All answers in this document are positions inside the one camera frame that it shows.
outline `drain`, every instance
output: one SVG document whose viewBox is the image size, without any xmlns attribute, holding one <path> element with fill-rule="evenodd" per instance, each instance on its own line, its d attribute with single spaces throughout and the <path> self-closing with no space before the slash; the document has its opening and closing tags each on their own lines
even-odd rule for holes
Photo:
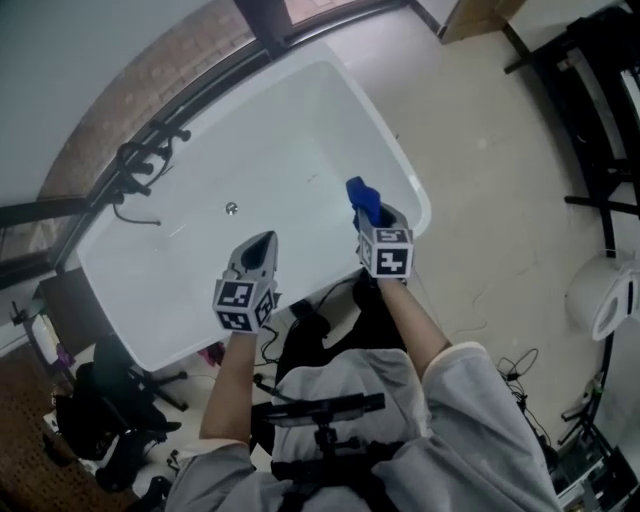
<svg viewBox="0 0 640 512">
<path fill-rule="evenodd" d="M 224 207 L 224 211 L 227 212 L 227 215 L 235 215 L 238 213 L 238 205 L 233 201 L 227 203 L 227 206 Z"/>
</svg>

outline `white toilet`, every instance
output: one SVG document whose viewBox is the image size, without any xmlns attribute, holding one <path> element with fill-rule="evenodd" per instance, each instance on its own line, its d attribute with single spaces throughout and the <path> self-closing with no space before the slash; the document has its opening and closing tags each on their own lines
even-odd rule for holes
<svg viewBox="0 0 640 512">
<path fill-rule="evenodd" d="M 627 317 L 640 321 L 639 282 L 639 261 L 594 258 L 569 285 L 567 310 L 594 340 L 602 340 Z"/>
</svg>

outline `white bathtub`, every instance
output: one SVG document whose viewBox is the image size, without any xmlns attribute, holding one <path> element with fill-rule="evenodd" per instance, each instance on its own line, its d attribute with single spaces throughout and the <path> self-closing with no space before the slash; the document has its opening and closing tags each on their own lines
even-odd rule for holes
<svg viewBox="0 0 640 512">
<path fill-rule="evenodd" d="M 150 197 L 106 209 L 78 248 L 116 333 L 153 371 L 222 339 L 211 310 L 233 248 L 273 229 L 280 308 L 359 268 L 345 182 L 360 175 L 402 211 L 416 236 L 428 226 L 425 191 L 362 89 L 323 44 L 280 60 L 184 127 L 173 169 Z M 225 206 L 238 212 L 229 216 Z"/>
</svg>

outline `harness strap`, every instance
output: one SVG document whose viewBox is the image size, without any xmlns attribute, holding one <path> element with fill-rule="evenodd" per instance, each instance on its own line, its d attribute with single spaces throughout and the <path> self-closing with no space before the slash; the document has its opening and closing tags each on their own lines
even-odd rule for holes
<svg viewBox="0 0 640 512">
<path fill-rule="evenodd" d="M 378 462 L 391 460 L 402 444 L 385 445 L 374 442 L 368 446 L 366 455 L 344 456 L 342 462 L 349 468 L 346 472 L 341 471 L 340 466 L 322 465 L 323 461 L 272 464 L 276 478 L 293 479 L 291 488 L 283 495 L 278 512 L 300 512 L 304 503 L 320 489 L 336 486 L 349 487 L 366 502 L 371 512 L 399 512 L 387 496 L 384 482 L 371 473 L 371 469 Z M 340 464 L 340 459 L 341 457 L 336 457 L 333 462 Z"/>
</svg>

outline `sleeve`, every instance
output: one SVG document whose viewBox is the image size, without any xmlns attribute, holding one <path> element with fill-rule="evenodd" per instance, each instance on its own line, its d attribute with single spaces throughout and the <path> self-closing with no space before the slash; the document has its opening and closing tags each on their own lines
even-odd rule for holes
<svg viewBox="0 0 640 512">
<path fill-rule="evenodd" d="M 487 351 L 462 343 L 427 367 L 422 385 L 433 445 L 517 502 L 559 510 L 542 449 Z"/>
<path fill-rule="evenodd" d="M 243 443 L 191 457 L 178 473 L 165 512 L 215 511 L 254 471 L 249 448 Z"/>
<path fill-rule="evenodd" d="M 422 376 L 431 428 L 453 446 L 489 442 L 539 456 L 538 441 L 482 345 L 441 352 Z"/>
</svg>

